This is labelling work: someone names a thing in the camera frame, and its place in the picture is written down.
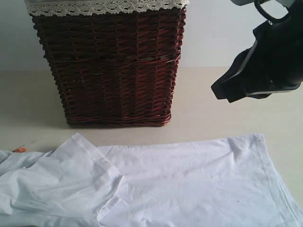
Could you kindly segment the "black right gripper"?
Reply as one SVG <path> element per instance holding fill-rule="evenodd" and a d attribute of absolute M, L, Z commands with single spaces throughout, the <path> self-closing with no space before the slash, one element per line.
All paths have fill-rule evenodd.
<path fill-rule="evenodd" d="M 287 14 L 281 18 L 268 14 L 260 4 L 255 8 L 266 21 L 253 30 L 254 44 L 212 84 L 218 100 L 264 99 L 294 91 L 303 82 L 303 6 L 286 6 Z"/>

